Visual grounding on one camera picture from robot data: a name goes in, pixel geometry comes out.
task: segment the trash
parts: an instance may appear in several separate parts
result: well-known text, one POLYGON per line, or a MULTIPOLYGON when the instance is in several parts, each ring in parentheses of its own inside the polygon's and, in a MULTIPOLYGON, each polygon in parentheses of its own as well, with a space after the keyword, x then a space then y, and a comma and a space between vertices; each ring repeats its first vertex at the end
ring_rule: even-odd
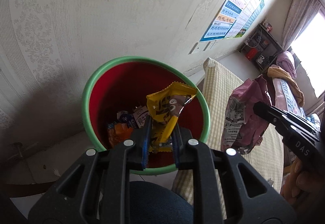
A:
POLYGON ((137 129, 138 125, 132 114, 129 114, 127 111, 117 112, 117 120, 121 123, 126 123, 129 128, 137 129))
POLYGON ((53 173, 54 173, 54 175, 61 177, 59 170, 57 168, 53 168, 53 173))
POLYGON ((232 92, 225 111, 222 151, 234 148, 240 154, 248 154, 255 145, 261 144, 269 123, 254 114, 253 106, 258 101, 271 105, 267 83, 262 75, 253 81, 247 79, 232 92))
POLYGON ((137 108, 133 113, 133 117, 139 128, 142 128, 144 126, 147 115, 149 115, 149 111, 146 106, 137 108))
POLYGON ((269 178, 269 179, 268 179, 268 183, 269 183, 270 186, 273 187, 274 181, 272 180, 272 178, 269 178))
POLYGON ((122 141, 125 141, 126 139, 129 139, 131 136, 131 133, 133 132, 132 127, 128 127, 126 123, 110 123, 107 126, 108 131, 108 141, 112 148, 119 144, 122 141))
POLYGON ((162 91, 147 96, 147 107, 153 119, 149 151, 171 151, 170 134, 186 104, 197 93, 197 88, 173 82, 162 91))

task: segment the pink plastic bag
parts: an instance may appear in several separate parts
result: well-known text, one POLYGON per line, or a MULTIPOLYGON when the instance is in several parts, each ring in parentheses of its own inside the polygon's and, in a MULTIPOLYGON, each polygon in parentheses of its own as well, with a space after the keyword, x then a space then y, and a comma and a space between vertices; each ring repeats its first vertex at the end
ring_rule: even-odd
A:
POLYGON ((255 145, 261 144, 262 135, 269 123, 254 114, 253 106, 258 101, 271 105, 267 82, 262 75, 253 81, 247 79, 229 97, 221 150, 234 148, 240 154, 248 154, 255 145))

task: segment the pink blanket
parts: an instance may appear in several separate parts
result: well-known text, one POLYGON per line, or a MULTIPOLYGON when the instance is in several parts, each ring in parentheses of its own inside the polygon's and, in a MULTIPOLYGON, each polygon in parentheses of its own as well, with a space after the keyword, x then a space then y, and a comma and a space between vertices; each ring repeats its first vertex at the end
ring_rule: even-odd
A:
POLYGON ((292 78, 296 78, 295 60, 292 54, 288 51, 280 53, 277 57, 276 65, 287 71, 292 78))

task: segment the curtain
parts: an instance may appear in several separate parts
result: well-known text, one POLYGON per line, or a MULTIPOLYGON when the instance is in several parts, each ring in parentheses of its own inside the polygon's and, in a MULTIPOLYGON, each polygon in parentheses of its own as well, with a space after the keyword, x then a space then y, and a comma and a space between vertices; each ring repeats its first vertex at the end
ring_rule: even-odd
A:
POLYGON ((321 9, 319 0, 292 0, 282 32, 282 47, 286 51, 321 9))

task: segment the cable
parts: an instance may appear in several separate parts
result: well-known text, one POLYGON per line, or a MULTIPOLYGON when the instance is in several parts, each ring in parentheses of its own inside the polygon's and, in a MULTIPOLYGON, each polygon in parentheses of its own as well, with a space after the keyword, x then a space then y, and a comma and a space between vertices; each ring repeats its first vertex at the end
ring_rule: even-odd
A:
POLYGON ((248 46, 248 47, 250 47, 250 48, 256 48, 256 47, 260 44, 260 42, 261 42, 261 38, 262 38, 262 28, 260 28, 260 30, 261 30, 261 34, 260 34, 260 40, 258 41, 258 44, 257 44, 256 46, 254 46, 254 47, 251 47, 251 46, 249 46, 248 43, 247 43, 247 46, 248 46))

